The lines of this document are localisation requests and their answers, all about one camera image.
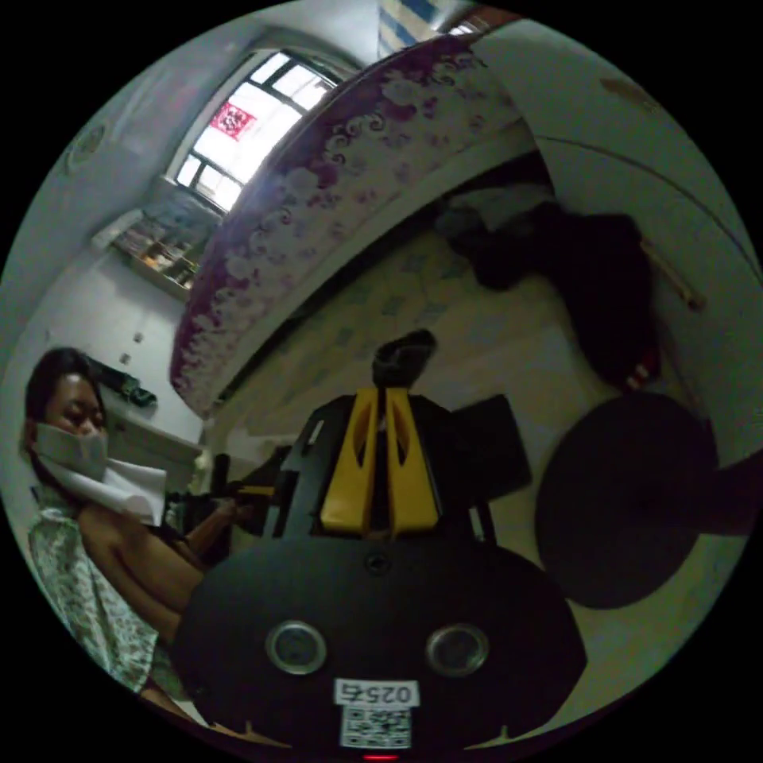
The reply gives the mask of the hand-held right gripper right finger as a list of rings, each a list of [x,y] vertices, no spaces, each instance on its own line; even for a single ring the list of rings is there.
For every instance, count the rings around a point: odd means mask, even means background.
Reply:
[[[387,482],[392,533],[426,533],[438,524],[435,491],[405,389],[385,392]]]

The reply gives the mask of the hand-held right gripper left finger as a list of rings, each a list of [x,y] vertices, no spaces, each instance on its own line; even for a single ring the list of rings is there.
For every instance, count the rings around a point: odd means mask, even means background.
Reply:
[[[320,512],[328,533],[367,533],[374,496],[378,390],[354,397],[331,481]]]

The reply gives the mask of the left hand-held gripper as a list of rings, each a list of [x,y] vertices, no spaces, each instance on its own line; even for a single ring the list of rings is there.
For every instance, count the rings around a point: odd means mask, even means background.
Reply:
[[[229,496],[250,504],[250,515],[246,521],[235,525],[254,536],[261,536],[269,512],[275,486],[281,467],[292,450],[291,445],[275,448],[272,455],[247,476],[229,483]]]

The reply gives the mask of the person's left hand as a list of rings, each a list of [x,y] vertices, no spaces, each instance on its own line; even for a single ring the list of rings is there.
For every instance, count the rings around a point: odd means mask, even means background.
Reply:
[[[230,527],[246,521],[251,509],[250,504],[233,498],[214,500],[211,506],[211,512],[186,535],[188,547],[198,556],[208,552]]]

